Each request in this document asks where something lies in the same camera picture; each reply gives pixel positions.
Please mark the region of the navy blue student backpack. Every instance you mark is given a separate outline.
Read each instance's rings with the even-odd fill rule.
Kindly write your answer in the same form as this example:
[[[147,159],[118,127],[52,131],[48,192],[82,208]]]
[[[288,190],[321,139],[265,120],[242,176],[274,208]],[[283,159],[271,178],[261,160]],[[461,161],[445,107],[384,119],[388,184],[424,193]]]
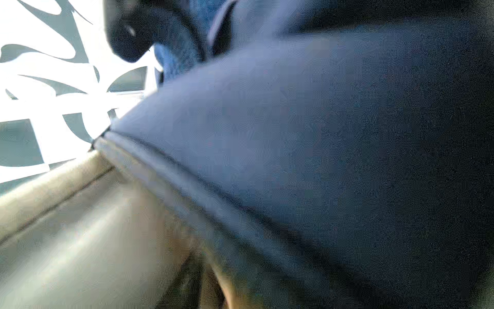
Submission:
[[[94,146],[230,306],[493,307],[492,1],[106,1],[158,91]]]

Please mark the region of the peach fabric pencil case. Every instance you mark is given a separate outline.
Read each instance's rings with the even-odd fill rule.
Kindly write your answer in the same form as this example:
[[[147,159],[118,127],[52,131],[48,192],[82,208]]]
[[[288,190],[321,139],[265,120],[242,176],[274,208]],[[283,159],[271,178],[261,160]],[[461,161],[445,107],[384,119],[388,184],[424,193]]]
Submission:
[[[2,308],[226,308],[190,230],[92,151],[1,195]]]

